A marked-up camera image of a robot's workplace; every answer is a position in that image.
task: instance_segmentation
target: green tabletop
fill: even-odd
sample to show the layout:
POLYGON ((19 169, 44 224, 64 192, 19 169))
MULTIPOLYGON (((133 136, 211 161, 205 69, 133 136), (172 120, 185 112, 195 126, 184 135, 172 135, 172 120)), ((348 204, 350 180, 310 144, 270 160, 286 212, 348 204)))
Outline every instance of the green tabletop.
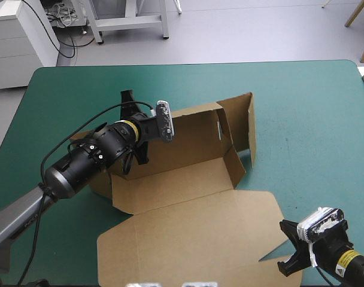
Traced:
MULTIPOLYGON (((238 188, 272 191, 293 221, 318 206, 342 208, 350 240, 364 253, 364 83, 356 65, 343 60, 39 69, 0 149, 0 209, 40 181, 40 161, 55 143, 120 102, 127 89, 137 100, 167 100, 172 109, 252 91, 257 160, 252 170, 249 154, 241 153, 248 173, 238 188)), ((95 125, 116 120, 117 113, 95 125)), ((89 188, 54 205, 43 217, 26 282, 45 277, 53 284, 97 284, 96 239, 128 217, 89 188)), ((32 229, 14 244, 5 283, 21 274, 32 229)), ((286 244, 278 253, 292 250, 286 244)), ((324 285, 310 269, 302 283, 324 285)))

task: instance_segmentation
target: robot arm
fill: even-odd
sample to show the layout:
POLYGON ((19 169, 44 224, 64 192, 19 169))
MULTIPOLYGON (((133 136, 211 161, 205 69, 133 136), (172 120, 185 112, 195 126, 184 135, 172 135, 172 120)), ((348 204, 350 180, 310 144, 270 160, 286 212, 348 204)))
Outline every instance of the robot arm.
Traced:
POLYGON ((150 117, 134 102, 132 91, 122 92, 122 103, 120 121, 100 125, 73 141, 74 148, 69 145, 68 153, 44 172, 45 184, 0 211, 0 273, 9 272, 11 244, 36 221, 40 208, 42 213, 58 200, 70 199, 117 160, 123 160, 125 174, 134 157, 139 164, 146 164, 149 141, 172 141, 174 129, 167 102, 158 101, 150 117))
POLYGON ((280 227, 296 249, 285 262, 278 263, 285 276, 313 266, 318 271, 322 268, 345 287, 364 287, 364 256, 353 249, 348 239, 341 209, 320 207, 300 223, 283 220, 280 227))

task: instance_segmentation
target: white cabinet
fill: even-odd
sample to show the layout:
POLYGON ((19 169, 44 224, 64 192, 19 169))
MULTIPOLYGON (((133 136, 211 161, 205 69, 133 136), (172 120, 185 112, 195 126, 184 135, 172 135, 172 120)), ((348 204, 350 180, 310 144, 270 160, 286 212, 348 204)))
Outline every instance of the white cabinet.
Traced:
MULTIPOLYGON (((26 0, 59 42, 39 0, 26 0)), ((20 0, 0 2, 0 88, 27 86, 34 71, 56 66, 58 52, 33 11, 20 0)))

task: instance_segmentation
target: power cord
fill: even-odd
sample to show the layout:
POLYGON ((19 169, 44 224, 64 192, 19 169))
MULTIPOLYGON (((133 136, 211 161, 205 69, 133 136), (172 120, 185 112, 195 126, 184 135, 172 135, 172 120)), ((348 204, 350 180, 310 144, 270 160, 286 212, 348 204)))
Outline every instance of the power cord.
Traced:
POLYGON ((330 285, 330 287, 335 287, 335 285, 332 284, 331 281, 326 277, 326 275, 324 275, 324 273, 320 270, 319 266, 316 267, 316 270, 318 270, 321 277, 324 279, 324 281, 328 283, 328 285, 330 285))
POLYGON ((46 35, 48 36, 48 38, 49 38, 49 40, 50 40, 50 42, 51 42, 51 44, 53 45, 53 47, 58 51, 58 53, 59 54, 61 54, 63 57, 65 57, 65 58, 68 58, 68 59, 71 59, 71 58, 73 58, 74 56, 75 56, 75 47, 73 48, 73 55, 72 56, 67 56, 67 55, 65 55, 65 54, 63 54, 57 47, 56 47, 56 45, 54 44, 54 42, 53 42, 53 40, 51 39, 51 37, 50 37, 50 35, 49 35, 49 32, 48 32, 48 30, 46 29, 46 27, 45 27, 45 25, 44 25, 44 23, 43 23, 43 21, 41 20, 41 18, 39 17, 39 15, 37 14, 37 12, 34 10, 34 8, 28 3, 28 2, 26 2, 25 0, 21 0, 22 2, 24 2, 32 11, 33 11, 33 13, 36 15, 36 17, 37 17, 37 19, 40 21, 40 23, 41 23, 41 25, 43 26, 43 28, 44 28, 44 30, 45 30, 45 32, 46 32, 46 35))
MULTIPOLYGON (((63 45, 66 45, 66 46, 69 46, 69 47, 72 47, 73 48, 73 54, 72 54, 72 56, 67 56, 67 55, 65 55, 65 54, 63 54, 57 47, 56 47, 56 45, 54 44, 54 42, 53 42, 53 40, 52 40, 52 38, 50 37, 50 35, 49 35, 49 32, 48 32, 48 30, 46 29, 46 27, 45 27, 45 25, 44 25, 44 23, 43 23, 43 21, 41 20, 41 18, 39 17, 39 15, 37 14, 37 12, 34 10, 34 8, 28 3, 28 2, 26 2, 26 0, 22 0, 22 2, 24 2, 32 11, 33 11, 33 13, 36 15, 36 17, 37 17, 37 19, 40 21, 40 23, 41 23, 41 25, 42 25, 42 27, 44 28, 44 30, 45 30, 45 33, 46 33, 46 35, 48 36, 48 38, 49 38, 49 40, 50 40, 50 42, 51 42, 51 44, 53 45, 53 47, 58 51, 58 53, 60 54, 60 55, 62 55, 63 57, 65 57, 65 58, 68 58, 68 59, 71 59, 71 58, 73 58, 74 56, 75 56, 75 48, 78 48, 78 47, 85 47, 85 46, 87 46, 87 45, 89 45, 89 44, 91 44, 93 41, 94 41, 94 38, 92 39, 92 40, 90 40, 90 42, 88 42, 88 43, 86 43, 86 44, 83 44, 83 45, 74 45, 74 41, 73 41, 73 38, 72 38, 72 36, 71 35, 69 35, 69 37, 70 37, 70 39, 71 39, 71 42, 72 42, 72 45, 69 45, 69 44, 66 44, 66 43, 64 43, 64 42, 62 42, 62 41, 60 41, 60 40, 58 40, 61 44, 63 44, 63 45)), ((55 20, 58 20, 58 17, 56 17, 55 15, 52 15, 52 14, 47 14, 48 16, 51 16, 52 17, 52 19, 50 19, 51 21, 53 20, 53 21, 55 21, 55 20)))
MULTIPOLYGON (((151 105, 149 105, 148 103, 145 102, 139 102, 139 101, 130 101, 130 102, 125 102, 125 103, 119 103, 116 104, 114 106, 111 106, 105 110, 103 110, 102 112, 96 114, 94 117, 90 118, 87 122, 85 122, 84 124, 82 124, 79 128, 77 128, 75 131, 73 131, 70 135, 68 135, 65 139, 63 139, 62 141, 60 141, 47 155, 45 155, 45 157, 43 158, 41 165, 40 165, 40 174, 41 174, 41 180, 43 183, 43 187, 45 189, 46 187, 46 181, 45 181, 45 163, 48 160, 48 158, 61 146, 63 145, 68 139, 70 139, 72 136, 74 136, 76 133, 78 133, 81 129, 83 129, 84 127, 86 127, 88 124, 90 124, 92 121, 94 121, 96 118, 100 117, 101 115, 103 115, 104 113, 117 108, 119 106, 123 106, 123 105, 128 105, 128 104, 133 104, 133 103, 137 103, 140 105, 145 105, 147 107, 149 107, 150 109, 153 109, 153 107, 151 105)), ((35 252, 36 252, 36 248, 37 248, 37 239, 38 239, 38 231, 40 230, 40 222, 41 222, 41 215, 43 212, 43 207, 44 207, 44 202, 45 202, 45 198, 48 196, 47 194, 47 190, 44 190, 43 192, 43 196, 41 197, 40 200, 40 205, 38 207, 38 212, 37 212, 37 220, 36 220, 36 225, 35 225, 35 230, 34 230, 34 238, 33 238, 33 244, 32 244, 32 251, 31 251, 31 255, 25 265, 25 269, 20 277, 20 280, 17 283, 17 287, 20 287, 26 274, 28 273, 29 267, 32 264, 35 252)))

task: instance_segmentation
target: unfolded cardboard box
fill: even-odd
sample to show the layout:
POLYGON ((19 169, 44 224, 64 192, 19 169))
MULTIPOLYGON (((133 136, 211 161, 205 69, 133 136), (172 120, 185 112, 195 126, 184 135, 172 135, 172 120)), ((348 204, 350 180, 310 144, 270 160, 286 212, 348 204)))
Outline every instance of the unfolded cardboard box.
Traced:
POLYGON ((283 216, 266 191, 235 190, 245 169, 237 151, 256 158, 253 95, 172 113, 175 138, 149 143, 149 164, 128 176, 117 163, 92 188, 134 216, 98 239, 102 287, 159 282, 219 286, 299 286, 301 273, 279 273, 259 260, 285 241, 283 216))

